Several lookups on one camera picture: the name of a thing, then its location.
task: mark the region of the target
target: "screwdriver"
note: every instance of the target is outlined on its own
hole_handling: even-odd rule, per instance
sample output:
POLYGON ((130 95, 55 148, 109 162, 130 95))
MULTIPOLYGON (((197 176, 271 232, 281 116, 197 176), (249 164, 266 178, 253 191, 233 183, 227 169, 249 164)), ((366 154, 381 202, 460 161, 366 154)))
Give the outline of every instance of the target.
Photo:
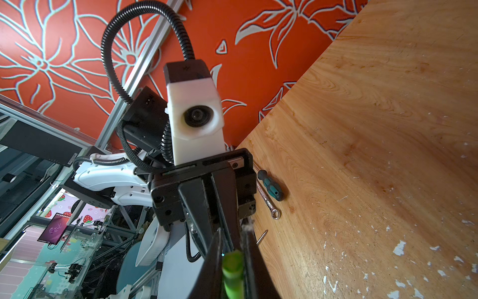
POLYGON ((253 163, 258 171, 257 178, 263 182, 264 187, 267 189, 267 193, 269 193, 277 201, 282 201, 284 198, 284 193, 282 192, 281 186, 279 186, 279 184, 267 174, 267 171, 260 169, 256 162, 253 163))

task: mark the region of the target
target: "black bracket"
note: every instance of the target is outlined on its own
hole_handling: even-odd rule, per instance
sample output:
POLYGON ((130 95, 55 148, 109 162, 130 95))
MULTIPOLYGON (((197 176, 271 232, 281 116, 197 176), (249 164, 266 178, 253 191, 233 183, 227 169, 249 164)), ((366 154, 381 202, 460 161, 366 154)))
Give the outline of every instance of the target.
POLYGON ((256 173, 247 149, 167 168, 151 182, 159 224, 186 219, 201 254, 221 226, 227 251, 240 249, 239 219, 255 213, 255 193, 256 173))

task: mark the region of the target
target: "wooden table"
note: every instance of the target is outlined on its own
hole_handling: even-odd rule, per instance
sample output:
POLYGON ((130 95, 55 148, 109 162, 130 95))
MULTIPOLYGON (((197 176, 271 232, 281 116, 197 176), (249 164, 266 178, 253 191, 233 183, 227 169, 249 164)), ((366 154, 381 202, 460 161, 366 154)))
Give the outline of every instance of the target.
POLYGON ((371 0, 241 144, 285 298, 478 298, 478 1, 371 0))

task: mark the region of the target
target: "monitor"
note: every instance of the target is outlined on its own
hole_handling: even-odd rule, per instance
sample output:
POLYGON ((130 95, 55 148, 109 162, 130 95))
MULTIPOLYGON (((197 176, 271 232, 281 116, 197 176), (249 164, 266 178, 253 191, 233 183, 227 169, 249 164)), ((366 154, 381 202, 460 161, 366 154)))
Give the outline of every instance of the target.
POLYGON ((60 213, 55 214, 50 223, 46 226, 43 233, 40 235, 40 238, 38 238, 38 241, 53 245, 58 244, 63 236, 63 233, 68 227, 67 223, 69 219, 70 216, 60 213))

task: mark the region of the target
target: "orange wall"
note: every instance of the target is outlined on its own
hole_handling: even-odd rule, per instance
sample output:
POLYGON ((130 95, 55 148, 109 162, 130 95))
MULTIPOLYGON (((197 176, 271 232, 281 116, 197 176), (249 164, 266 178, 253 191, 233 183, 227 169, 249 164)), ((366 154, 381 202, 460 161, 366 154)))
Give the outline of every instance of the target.
MULTIPOLYGON (((97 138, 117 98, 100 60, 101 36, 132 2, 52 0, 50 7, 44 0, 36 7, 34 0, 0 0, 0 92, 97 138)), ((229 145, 247 136, 366 3, 185 1, 179 13, 217 83, 229 145)), ((117 36, 113 60, 123 83, 157 18, 137 18, 117 36)), ((170 34, 143 85, 166 98, 163 66, 182 59, 170 34)))

